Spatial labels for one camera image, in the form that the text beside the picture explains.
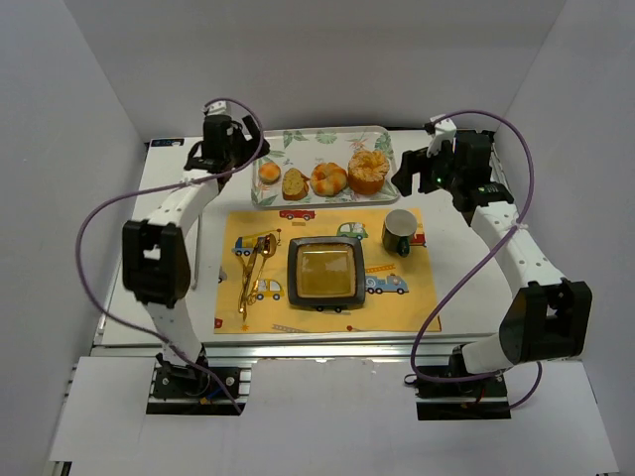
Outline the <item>small round bun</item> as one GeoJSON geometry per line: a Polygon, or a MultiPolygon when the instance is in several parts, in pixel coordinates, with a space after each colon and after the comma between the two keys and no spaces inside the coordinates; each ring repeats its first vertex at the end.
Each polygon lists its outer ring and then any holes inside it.
{"type": "Polygon", "coordinates": [[[258,170],[258,176],[262,183],[270,184],[276,182],[281,175],[280,167],[273,163],[264,163],[258,170]]]}

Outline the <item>dark green mug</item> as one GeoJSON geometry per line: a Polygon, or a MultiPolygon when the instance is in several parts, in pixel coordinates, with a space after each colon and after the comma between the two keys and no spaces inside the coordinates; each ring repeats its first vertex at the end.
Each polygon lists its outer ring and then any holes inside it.
{"type": "Polygon", "coordinates": [[[410,254],[411,239],[418,228],[416,216],[406,209],[389,211],[383,222],[382,245],[389,252],[402,258],[410,254]]]}

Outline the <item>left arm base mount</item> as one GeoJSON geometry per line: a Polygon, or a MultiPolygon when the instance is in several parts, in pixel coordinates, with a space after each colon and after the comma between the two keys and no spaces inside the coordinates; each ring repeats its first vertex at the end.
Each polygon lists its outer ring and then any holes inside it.
{"type": "MultiPolygon", "coordinates": [[[[240,367],[212,367],[237,406],[243,410],[249,394],[251,371],[240,367]]],[[[186,375],[157,364],[152,377],[146,414],[150,416],[238,417],[217,382],[206,374],[186,375]]]]}

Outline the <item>seeded bread slice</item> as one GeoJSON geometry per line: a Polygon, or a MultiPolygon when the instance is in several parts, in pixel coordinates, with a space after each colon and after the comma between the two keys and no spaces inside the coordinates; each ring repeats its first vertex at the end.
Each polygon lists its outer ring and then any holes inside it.
{"type": "Polygon", "coordinates": [[[297,201],[305,198],[309,192],[309,178],[298,169],[291,168],[283,176],[283,198],[288,201],[297,201]]]}

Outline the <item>yellow cartoon car placemat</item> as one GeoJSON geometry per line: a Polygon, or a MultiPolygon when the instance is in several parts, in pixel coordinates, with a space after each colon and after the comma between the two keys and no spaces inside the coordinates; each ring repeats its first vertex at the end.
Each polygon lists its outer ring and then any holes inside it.
{"type": "Polygon", "coordinates": [[[225,224],[214,329],[221,334],[416,331],[437,296],[423,229],[402,258],[382,245],[383,208],[234,211],[225,224]],[[274,256],[254,267],[247,312],[238,308],[243,268],[258,238],[274,235],[274,256]],[[294,238],[342,236],[361,242],[365,303],[349,309],[313,310],[289,302],[287,256],[294,238]]]}

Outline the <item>square dark ceramic plate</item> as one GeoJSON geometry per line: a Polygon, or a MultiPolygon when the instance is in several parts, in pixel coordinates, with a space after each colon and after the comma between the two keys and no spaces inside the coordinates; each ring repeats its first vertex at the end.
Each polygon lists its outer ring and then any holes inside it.
{"type": "Polygon", "coordinates": [[[287,285],[292,306],[335,312],[362,306],[366,290],[361,242],[345,236],[292,239],[287,285]]]}

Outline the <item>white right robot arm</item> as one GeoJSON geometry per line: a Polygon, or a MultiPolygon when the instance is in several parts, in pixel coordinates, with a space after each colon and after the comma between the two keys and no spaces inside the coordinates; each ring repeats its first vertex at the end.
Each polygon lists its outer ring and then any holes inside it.
{"type": "Polygon", "coordinates": [[[508,188],[492,178],[492,141],[484,133],[435,134],[403,153],[391,182],[400,193],[447,191],[454,208],[487,245],[512,303],[498,331],[453,349],[443,374],[422,381],[463,384],[490,379],[519,364],[575,357],[585,343],[592,292],[572,281],[540,249],[508,188]]]}

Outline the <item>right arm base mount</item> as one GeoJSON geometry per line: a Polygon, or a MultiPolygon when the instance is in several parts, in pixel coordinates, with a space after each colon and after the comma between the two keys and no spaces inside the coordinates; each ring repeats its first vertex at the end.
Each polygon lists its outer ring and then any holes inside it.
{"type": "Polygon", "coordinates": [[[433,383],[407,374],[404,384],[415,390],[420,421],[510,419],[507,387],[502,377],[468,383],[433,383]]]}

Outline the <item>aluminium table edge rail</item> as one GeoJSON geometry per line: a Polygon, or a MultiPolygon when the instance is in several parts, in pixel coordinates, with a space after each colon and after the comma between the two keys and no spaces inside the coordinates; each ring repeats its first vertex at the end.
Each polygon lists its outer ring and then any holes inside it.
{"type": "MultiPolygon", "coordinates": [[[[485,333],[425,334],[418,347],[418,355],[444,357],[454,346],[488,337],[485,333]]],[[[212,359],[249,358],[406,358],[411,353],[414,333],[404,332],[352,332],[330,334],[267,334],[217,335],[204,342],[207,357],[212,359]]],[[[90,356],[95,357],[151,357],[161,346],[155,343],[99,344],[93,346],[90,356]]]]}

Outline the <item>floral white serving tray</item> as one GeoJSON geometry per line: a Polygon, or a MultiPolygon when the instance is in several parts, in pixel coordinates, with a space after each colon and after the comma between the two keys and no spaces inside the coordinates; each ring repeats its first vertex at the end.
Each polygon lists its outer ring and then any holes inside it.
{"type": "Polygon", "coordinates": [[[270,145],[269,154],[252,165],[251,199],[261,208],[301,207],[303,205],[349,205],[357,203],[391,203],[399,192],[390,183],[397,171],[390,133],[381,126],[354,126],[336,128],[304,128],[274,130],[265,133],[270,145]],[[345,188],[335,196],[319,196],[313,190],[299,200],[283,197],[282,182],[265,183],[259,177],[259,169],[273,163],[285,174],[290,169],[309,177],[320,164],[334,163],[348,168],[349,160],[360,151],[379,151],[386,157],[390,170],[382,188],[371,195],[363,195],[345,188]]]}

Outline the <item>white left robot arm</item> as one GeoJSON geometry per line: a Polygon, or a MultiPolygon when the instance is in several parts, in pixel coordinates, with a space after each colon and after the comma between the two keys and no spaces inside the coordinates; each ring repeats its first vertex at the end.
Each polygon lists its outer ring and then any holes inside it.
{"type": "Polygon", "coordinates": [[[191,288],[186,237],[229,174],[268,152],[254,116],[236,121],[206,114],[202,140],[190,149],[176,189],[146,218],[123,226],[123,285],[150,315],[163,341],[157,360],[172,377],[197,382],[206,366],[186,304],[191,288]]]}

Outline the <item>large orange round bread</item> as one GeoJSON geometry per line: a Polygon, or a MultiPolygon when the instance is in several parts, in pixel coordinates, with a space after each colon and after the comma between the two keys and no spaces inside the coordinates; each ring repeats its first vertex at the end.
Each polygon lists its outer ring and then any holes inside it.
{"type": "Polygon", "coordinates": [[[356,193],[372,195],[381,190],[390,165],[381,151],[358,151],[348,162],[348,185],[356,193]]]}

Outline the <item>knotted glazed bread roll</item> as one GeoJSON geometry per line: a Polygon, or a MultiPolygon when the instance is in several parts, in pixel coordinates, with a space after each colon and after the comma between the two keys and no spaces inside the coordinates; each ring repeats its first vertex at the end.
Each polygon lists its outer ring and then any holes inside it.
{"type": "Polygon", "coordinates": [[[335,163],[319,164],[312,172],[311,187],[319,196],[335,196],[347,187],[346,170],[335,163]]]}

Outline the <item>gold spoon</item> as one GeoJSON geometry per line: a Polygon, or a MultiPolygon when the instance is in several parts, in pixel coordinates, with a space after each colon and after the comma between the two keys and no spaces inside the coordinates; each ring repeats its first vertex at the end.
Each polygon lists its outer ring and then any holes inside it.
{"type": "Polygon", "coordinates": [[[262,237],[266,238],[267,242],[265,244],[265,249],[261,252],[261,254],[256,259],[256,264],[253,269],[251,283],[250,283],[251,289],[250,289],[250,294],[247,300],[248,304],[251,304],[256,300],[259,280],[261,278],[265,264],[270,258],[272,258],[275,255],[277,246],[278,246],[278,239],[273,233],[269,233],[262,237]]]}

